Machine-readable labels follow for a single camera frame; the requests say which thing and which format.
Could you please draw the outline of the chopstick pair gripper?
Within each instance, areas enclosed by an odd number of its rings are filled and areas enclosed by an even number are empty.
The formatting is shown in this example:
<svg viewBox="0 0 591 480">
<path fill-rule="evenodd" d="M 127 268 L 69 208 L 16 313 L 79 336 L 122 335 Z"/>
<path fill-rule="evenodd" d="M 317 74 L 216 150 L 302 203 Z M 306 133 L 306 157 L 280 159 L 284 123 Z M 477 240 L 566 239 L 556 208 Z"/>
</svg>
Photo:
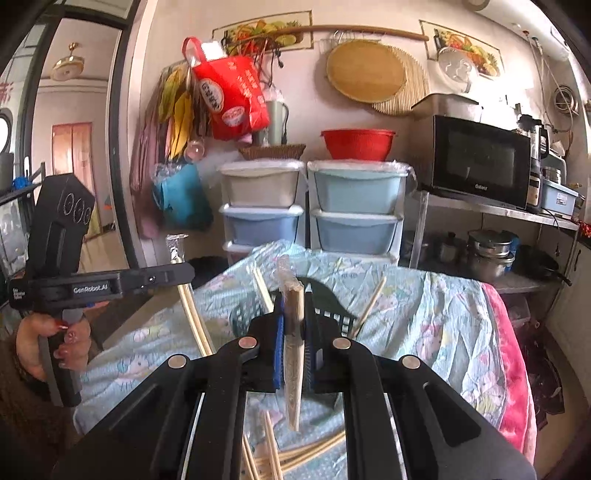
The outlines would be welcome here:
<svg viewBox="0 0 591 480">
<path fill-rule="evenodd" d="M 184 256 L 184 239 L 186 234 L 172 234 L 166 236 L 166 245 L 170 254 L 170 262 L 172 264 L 183 264 Z M 207 332 L 204 321 L 202 321 L 195 305 L 191 281 L 188 280 L 184 284 L 177 287 L 179 298 L 183 306 L 185 317 L 193 334 L 197 349 L 202 357 L 211 356 L 214 353 L 214 348 L 211 345 L 211 338 Z"/>
<path fill-rule="evenodd" d="M 304 285 L 294 275 L 290 258 L 277 260 L 276 278 L 283 300 L 284 405 L 290 430 L 300 430 L 301 396 L 304 385 Z"/>
</svg>

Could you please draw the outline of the loose chopstick pair centre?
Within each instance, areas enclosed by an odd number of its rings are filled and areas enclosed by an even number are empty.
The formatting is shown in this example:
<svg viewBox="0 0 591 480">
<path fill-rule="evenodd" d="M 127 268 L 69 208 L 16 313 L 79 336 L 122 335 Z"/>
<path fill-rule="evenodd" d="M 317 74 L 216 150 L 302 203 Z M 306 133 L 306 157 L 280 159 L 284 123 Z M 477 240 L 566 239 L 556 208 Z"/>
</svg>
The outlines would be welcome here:
<svg viewBox="0 0 591 480">
<path fill-rule="evenodd" d="M 270 459 L 270 473 L 273 479 L 283 479 L 283 468 L 280 466 L 280 452 L 276 444 L 276 436 L 273 432 L 273 422 L 271 422 L 270 412 L 263 410 L 263 427 L 266 434 L 266 448 Z M 259 479 L 259 469 L 256 467 L 252 449 L 250 449 L 249 439 L 245 434 L 242 435 L 242 459 L 245 463 L 246 476 L 249 479 Z"/>
</svg>

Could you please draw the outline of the loose chopstick pair diagonal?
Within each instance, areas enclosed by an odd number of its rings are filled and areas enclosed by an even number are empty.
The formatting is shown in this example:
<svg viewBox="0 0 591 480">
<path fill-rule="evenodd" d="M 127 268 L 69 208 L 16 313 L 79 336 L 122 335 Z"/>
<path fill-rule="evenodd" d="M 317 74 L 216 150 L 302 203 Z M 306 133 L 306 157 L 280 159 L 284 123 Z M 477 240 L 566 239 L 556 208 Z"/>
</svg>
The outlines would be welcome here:
<svg viewBox="0 0 591 480">
<path fill-rule="evenodd" d="M 314 443 L 297 447 L 279 453 L 280 468 L 283 474 L 310 463 L 318 457 L 328 453 L 335 447 L 345 443 L 346 432 L 341 431 L 331 437 L 315 441 Z M 254 459 L 256 473 L 260 479 L 270 479 L 270 458 L 267 456 Z"/>
</svg>

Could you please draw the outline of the pink blanket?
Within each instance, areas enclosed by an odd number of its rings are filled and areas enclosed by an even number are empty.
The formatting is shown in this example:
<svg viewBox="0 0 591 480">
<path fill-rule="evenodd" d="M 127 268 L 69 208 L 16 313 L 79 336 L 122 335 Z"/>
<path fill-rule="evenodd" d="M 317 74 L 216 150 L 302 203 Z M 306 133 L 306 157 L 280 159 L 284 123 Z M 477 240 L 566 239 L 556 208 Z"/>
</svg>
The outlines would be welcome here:
<svg viewBox="0 0 591 480">
<path fill-rule="evenodd" d="M 506 406 L 499 431 L 531 464 L 534 464 L 537 425 L 525 360 L 500 294 L 493 285 L 482 283 L 482 288 L 497 324 L 499 350 L 505 374 Z"/>
</svg>

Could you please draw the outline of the wrapped chopsticks in basket right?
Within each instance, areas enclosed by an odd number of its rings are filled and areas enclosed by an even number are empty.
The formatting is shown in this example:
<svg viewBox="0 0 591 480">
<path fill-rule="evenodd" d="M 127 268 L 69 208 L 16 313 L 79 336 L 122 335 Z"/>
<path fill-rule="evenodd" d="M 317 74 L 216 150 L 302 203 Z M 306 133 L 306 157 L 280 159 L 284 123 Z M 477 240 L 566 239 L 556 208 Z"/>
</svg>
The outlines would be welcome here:
<svg viewBox="0 0 591 480">
<path fill-rule="evenodd" d="M 372 313 L 372 311 L 374 309 L 374 306 L 376 306 L 378 299 L 379 299 L 380 295 L 382 294 L 386 283 L 387 283 L 387 276 L 383 276 L 381 278 L 380 282 L 378 283 L 376 289 L 374 290 L 372 297 L 370 297 L 370 301 L 367 303 L 367 306 L 366 306 L 365 310 L 363 310 L 362 315 L 356 321 L 356 324 L 353 325 L 353 330 L 351 331 L 351 333 L 349 333 L 349 339 L 356 339 L 356 336 L 359 335 L 360 330 L 363 327 L 363 324 L 366 323 L 367 319 L 370 316 L 370 313 Z"/>
</svg>

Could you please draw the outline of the wrapped chopsticks in basket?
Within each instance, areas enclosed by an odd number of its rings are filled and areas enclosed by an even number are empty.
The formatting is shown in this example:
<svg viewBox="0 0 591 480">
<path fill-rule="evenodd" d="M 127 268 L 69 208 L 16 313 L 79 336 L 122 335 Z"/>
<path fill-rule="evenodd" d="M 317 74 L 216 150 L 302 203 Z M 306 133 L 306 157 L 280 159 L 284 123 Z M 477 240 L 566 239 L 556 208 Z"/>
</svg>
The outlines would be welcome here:
<svg viewBox="0 0 591 480">
<path fill-rule="evenodd" d="M 265 314 L 273 312 L 273 299 L 271 299 L 270 292 L 267 289 L 266 282 L 264 282 L 263 274 L 260 272 L 256 264 L 252 265 L 252 278 L 254 286 L 256 286 L 257 295 L 259 295 L 262 310 Z"/>
<path fill-rule="evenodd" d="M 367 319 L 370 316 L 370 313 L 372 313 L 372 311 L 374 309 L 374 306 L 376 306 L 378 299 L 379 299 L 380 295 L 382 294 L 386 283 L 387 283 L 387 276 L 383 276 L 381 278 L 380 282 L 378 283 L 376 289 L 374 290 L 372 297 L 370 297 L 370 301 L 367 303 L 367 306 L 366 306 L 365 310 L 363 310 L 362 315 L 356 321 L 356 324 L 353 325 L 353 330 L 351 331 L 351 333 L 349 333 L 349 339 L 356 339 L 356 336 L 359 335 L 360 330 L 363 327 L 363 324 L 366 323 Z"/>
</svg>

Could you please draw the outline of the wrapped chopsticks in basket left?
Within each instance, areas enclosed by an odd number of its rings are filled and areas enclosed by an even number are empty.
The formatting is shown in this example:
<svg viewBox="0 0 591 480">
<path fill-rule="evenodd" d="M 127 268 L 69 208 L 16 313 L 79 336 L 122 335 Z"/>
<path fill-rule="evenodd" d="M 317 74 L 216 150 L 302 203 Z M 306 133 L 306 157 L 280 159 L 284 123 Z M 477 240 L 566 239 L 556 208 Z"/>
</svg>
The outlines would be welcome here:
<svg viewBox="0 0 591 480">
<path fill-rule="evenodd" d="M 273 312 L 273 299 L 271 299 L 270 292 L 267 289 L 266 282 L 264 282 L 263 274 L 260 272 L 256 264 L 252 265 L 252 278 L 254 286 L 256 286 L 257 295 L 259 295 L 262 310 L 265 314 Z"/>
</svg>

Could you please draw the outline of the stacked steel pots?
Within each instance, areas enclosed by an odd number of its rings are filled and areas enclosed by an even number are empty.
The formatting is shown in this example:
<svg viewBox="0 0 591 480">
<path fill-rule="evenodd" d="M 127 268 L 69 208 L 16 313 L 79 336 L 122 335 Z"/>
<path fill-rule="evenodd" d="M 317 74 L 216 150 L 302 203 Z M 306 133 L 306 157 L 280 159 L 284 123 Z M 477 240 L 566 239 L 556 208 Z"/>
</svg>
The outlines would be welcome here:
<svg viewBox="0 0 591 480">
<path fill-rule="evenodd" d="M 468 232 L 468 268 L 479 281 L 494 283 L 513 267 L 519 237 L 510 231 L 490 229 Z"/>
</svg>

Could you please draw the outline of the blue lower right drawer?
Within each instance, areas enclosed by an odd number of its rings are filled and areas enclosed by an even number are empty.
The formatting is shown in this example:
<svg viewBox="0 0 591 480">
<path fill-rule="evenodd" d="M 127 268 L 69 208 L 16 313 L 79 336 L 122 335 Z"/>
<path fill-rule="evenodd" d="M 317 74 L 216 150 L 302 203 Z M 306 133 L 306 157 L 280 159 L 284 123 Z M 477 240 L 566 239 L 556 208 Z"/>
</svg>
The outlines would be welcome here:
<svg viewBox="0 0 591 480">
<path fill-rule="evenodd" d="M 325 252 L 385 256 L 400 250 L 403 216 L 315 209 L 311 218 L 317 226 L 318 248 Z"/>
</svg>

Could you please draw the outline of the blue lower left drawer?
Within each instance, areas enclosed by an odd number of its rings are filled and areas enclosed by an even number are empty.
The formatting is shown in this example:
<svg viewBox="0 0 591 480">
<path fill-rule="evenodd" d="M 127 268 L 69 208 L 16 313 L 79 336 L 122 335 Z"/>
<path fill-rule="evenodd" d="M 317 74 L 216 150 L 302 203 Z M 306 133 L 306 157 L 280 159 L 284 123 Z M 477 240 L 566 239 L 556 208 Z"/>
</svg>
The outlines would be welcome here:
<svg viewBox="0 0 591 480">
<path fill-rule="evenodd" d="M 228 241 L 245 247 L 297 240 L 297 225 L 304 209 L 298 205 L 287 208 L 235 207 L 224 204 L 219 209 Z"/>
</svg>

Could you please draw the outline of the metal shelf rack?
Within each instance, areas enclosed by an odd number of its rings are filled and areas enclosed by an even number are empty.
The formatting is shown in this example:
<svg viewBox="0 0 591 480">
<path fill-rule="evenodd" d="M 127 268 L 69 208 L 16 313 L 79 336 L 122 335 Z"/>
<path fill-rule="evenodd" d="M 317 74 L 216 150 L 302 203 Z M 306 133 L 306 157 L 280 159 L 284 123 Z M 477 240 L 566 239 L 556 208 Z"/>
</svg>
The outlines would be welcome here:
<svg viewBox="0 0 591 480">
<path fill-rule="evenodd" d="M 561 290 L 572 284 L 569 262 L 542 250 L 545 228 L 572 237 L 561 252 L 572 255 L 579 225 L 552 212 L 543 215 L 448 198 L 413 194 L 418 215 L 408 266 L 492 284 L 502 295 Z"/>
</svg>

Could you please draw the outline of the blue top right drawer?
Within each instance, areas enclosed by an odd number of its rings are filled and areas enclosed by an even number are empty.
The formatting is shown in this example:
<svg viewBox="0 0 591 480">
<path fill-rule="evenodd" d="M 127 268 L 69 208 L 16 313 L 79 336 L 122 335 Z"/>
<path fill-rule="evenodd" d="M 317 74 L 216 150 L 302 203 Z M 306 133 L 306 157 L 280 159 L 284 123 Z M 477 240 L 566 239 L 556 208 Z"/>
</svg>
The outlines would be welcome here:
<svg viewBox="0 0 591 480">
<path fill-rule="evenodd" d="M 308 162 L 318 208 L 328 213 L 394 215 L 418 186 L 402 162 L 318 160 Z"/>
</svg>

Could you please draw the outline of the black microwave oven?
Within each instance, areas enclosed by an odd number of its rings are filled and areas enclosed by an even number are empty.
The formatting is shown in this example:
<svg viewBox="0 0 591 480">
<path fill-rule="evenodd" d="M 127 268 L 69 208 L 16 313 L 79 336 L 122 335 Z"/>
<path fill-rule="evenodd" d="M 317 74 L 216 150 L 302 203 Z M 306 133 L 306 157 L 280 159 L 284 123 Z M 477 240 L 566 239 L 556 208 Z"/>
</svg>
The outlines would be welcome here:
<svg viewBox="0 0 591 480">
<path fill-rule="evenodd" d="M 410 130 L 408 163 L 419 186 L 432 193 L 526 208 L 530 139 L 519 133 L 454 117 L 426 117 Z"/>
</svg>

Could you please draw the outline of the red plastic colander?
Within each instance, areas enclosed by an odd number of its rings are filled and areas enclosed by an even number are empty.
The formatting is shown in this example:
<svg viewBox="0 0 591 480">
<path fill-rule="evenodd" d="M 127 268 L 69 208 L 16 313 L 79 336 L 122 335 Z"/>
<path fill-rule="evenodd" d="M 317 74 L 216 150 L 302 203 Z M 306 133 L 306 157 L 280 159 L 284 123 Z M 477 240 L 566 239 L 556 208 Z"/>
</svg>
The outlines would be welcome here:
<svg viewBox="0 0 591 480">
<path fill-rule="evenodd" d="M 322 131 L 325 147 L 334 160 L 385 162 L 396 133 L 386 129 L 336 129 Z"/>
</svg>

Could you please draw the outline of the electric kettle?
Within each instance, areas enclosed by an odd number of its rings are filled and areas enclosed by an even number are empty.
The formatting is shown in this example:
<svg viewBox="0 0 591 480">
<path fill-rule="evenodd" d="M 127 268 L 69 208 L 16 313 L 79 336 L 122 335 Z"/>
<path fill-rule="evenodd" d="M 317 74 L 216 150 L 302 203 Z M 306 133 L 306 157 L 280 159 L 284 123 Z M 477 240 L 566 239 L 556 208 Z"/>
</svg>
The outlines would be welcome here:
<svg viewBox="0 0 591 480">
<path fill-rule="evenodd" d="M 530 139 L 530 179 L 526 208 L 538 214 L 542 209 L 542 160 L 549 154 L 548 130 L 542 120 L 527 114 L 519 117 L 518 126 Z"/>
</svg>

